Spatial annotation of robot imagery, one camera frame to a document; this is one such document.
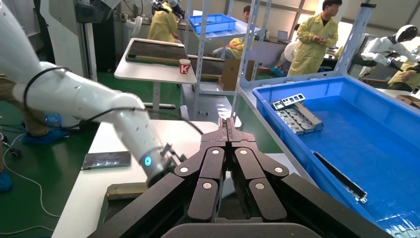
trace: yellow protective coat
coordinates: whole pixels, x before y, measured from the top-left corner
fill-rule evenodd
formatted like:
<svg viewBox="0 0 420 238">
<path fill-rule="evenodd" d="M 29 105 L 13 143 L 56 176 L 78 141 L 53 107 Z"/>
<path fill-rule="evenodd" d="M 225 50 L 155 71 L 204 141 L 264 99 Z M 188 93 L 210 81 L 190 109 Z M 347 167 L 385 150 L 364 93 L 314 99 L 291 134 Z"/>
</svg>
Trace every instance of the yellow protective coat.
<svg viewBox="0 0 420 238">
<path fill-rule="evenodd" d="M 165 11 L 155 12 L 147 39 L 175 42 L 172 32 L 176 32 L 178 30 L 178 23 L 176 22 L 175 15 L 172 13 L 172 9 L 169 4 L 165 2 L 162 5 L 164 8 L 169 10 L 169 13 Z"/>
<path fill-rule="evenodd" d="M 416 55 L 420 56 L 420 46 L 418 47 L 418 49 L 419 49 L 419 51 L 417 51 Z M 406 61 L 401 66 L 401 69 L 404 72 L 398 71 L 394 75 L 394 77 L 392 77 L 391 80 L 388 82 L 388 85 L 392 86 L 392 84 L 394 84 L 394 83 L 403 82 L 403 77 L 404 77 L 404 74 L 405 74 L 407 68 L 414 67 L 417 64 L 418 63 Z M 420 85 L 420 73 L 413 74 L 405 83 L 407 83 L 408 86 L 410 86 L 414 90 L 415 88 L 417 88 Z"/>
<path fill-rule="evenodd" d="M 325 45 L 313 42 L 314 35 L 327 38 Z M 338 24 L 329 20 L 324 26 L 321 14 L 312 16 L 298 29 L 300 40 L 288 76 L 318 72 L 325 56 L 325 48 L 334 46 L 338 41 Z"/>
<path fill-rule="evenodd" d="M 236 47 L 236 49 L 229 48 L 229 50 L 232 52 L 233 56 L 236 59 L 240 59 L 242 57 L 242 51 L 244 50 L 244 46 L 245 46 L 244 39 L 245 37 L 235 38 L 229 42 L 229 45 Z"/>
</svg>

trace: green floor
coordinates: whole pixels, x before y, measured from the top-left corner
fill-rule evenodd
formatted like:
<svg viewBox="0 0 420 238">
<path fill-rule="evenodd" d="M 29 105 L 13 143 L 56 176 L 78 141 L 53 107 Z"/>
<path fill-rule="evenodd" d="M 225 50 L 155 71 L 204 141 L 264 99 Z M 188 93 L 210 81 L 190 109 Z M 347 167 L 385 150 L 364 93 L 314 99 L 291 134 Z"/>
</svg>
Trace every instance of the green floor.
<svg viewBox="0 0 420 238">
<path fill-rule="evenodd" d="M 110 73 L 99 73 L 99 82 L 123 92 L 138 95 L 145 102 L 152 101 L 153 83 L 119 81 Z M 171 103 L 179 106 L 180 90 L 174 84 L 162 84 L 161 103 Z M 241 113 L 245 102 L 241 102 L 239 117 L 245 121 L 244 131 L 254 134 L 259 149 L 264 153 L 280 153 L 263 125 L 257 117 L 248 110 L 246 115 Z M 0 124 L 18 124 L 22 121 L 18 110 L 13 106 L 0 102 Z M 161 119 L 172 119 L 169 115 L 161 114 Z M 18 134 L 4 132 L 10 139 Z M 68 138 L 53 145 L 26 146 L 19 141 L 16 147 L 22 150 L 23 156 L 14 159 L 6 156 L 6 164 L 16 172 L 40 183 L 43 188 L 43 201 L 47 211 L 59 215 L 70 195 L 77 175 L 88 152 L 95 132 L 73 133 Z M 0 233 L 13 232 L 33 226 L 45 226 L 54 229 L 58 218 L 46 215 L 40 206 L 39 187 L 9 173 L 14 187 L 7 193 L 0 193 Z M 36 229 L 8 238 L 39 238 L 51 237 L 52 233 Z"/>
</svg>

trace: paper cup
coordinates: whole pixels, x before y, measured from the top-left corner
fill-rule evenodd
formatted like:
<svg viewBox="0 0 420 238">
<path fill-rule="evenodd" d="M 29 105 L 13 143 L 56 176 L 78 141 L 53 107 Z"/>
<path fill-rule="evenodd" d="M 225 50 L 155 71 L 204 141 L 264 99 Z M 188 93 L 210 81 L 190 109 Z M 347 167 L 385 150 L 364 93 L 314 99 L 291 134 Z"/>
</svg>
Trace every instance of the paper cup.
<svg viewBox="0 0 420 238">
<path fill-rule="evenodd" d="M 189 59 L 181 59 L 179 60 L 179 73 L 180 74 L 188 74 L 190 70 L 191 61 Z"/>
</svg>

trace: humanoid robot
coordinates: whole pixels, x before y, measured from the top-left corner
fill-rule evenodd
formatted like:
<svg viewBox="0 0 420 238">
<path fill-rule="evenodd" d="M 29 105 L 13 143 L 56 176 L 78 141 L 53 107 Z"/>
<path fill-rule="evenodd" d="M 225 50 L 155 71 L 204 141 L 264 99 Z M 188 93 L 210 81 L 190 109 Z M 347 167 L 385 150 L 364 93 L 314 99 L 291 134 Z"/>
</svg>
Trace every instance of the humanoid robot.
<svg viewBox="0 0 420 238">
<path fill-rule="evenodd" d="M 414 37 L 417 36 L 417 32 L 417 27 L 413 25 L 406 25 L 401 27 L 398 32 L 392 36 L 376 38 L 370 41 L 363 53 L 361 53 L 362 59 L 373 60 L 377 63 L 381 63 L 385 66 L 393 67 L 398 70 L 401 69 L 396 66 L 395 62 L 387 58 L 393 51 L 407 57 L 408 61 L 420 61 L 420 56 L 412 54 L 404 47 L 403 44 L 401 44 L 401 42 L 414 39 Z"/>
<path fill-rule="evenodd" d="M 98 116 L 93 121 L 112 123 L 120 140 L 143 167 L 149 186 L 174 167 L 171 156 L 163 153 L 163 144 L 139 97 L 112 90 L 52 63 L 39 62 L 22 27 L 1 0 L 0 36 L 0 71 L 16 83 L 13 95 L 18 101 L 31 109 L 76 119 Z"/>
</svg>

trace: white desk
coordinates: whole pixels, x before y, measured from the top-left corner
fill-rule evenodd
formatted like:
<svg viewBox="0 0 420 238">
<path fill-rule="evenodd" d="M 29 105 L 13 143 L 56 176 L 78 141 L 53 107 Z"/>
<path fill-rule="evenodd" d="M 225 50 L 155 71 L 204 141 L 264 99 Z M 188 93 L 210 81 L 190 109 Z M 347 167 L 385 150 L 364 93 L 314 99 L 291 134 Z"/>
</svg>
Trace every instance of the white desk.
<svg viewBox="0 0 420 238">
<path fill-rule="evenodd" d="M 153 118 L 157 119 L 160 105 L 160 83 L 176 83 L 176 84 L 196 84 L 197 79 L 192 68 L 188 74 L 180 74 L 179 67 L 168 66 L 158 63 L 137 63 L 126 61 L 126 56 L 131 45 L 135 40 L 143 42 L 160 42 L 154 40 L 131 38 L 125 49 L 124 55 L 118 64 L 114 76 L 125 80 L 152 81 L 153 82 Z M 169 43 L 165 44 L 182 46 L 183 44 Z"/>
<path fill-rule="evenodd" d="M 183 121 L 152 120 L 162 142 L 173 144 L 177 153 L 188 157 L 200 149 L 201 136 Z M 213 122 L 194 122 L 204 133 L 215 131 Z M 89 153 L 126 151 L 111 124 L 101 123 Z M 284 154 L 267 154 L 285 165 L 291 173 L 296 169 Z M 111 184 L 145 182 L 146 175 L 140 165 L 131 158 L 125 168 L 80 171 L 67 200 L 52 238 L 85 238 L 96 230 L 106 189 Z"/>
</svg>

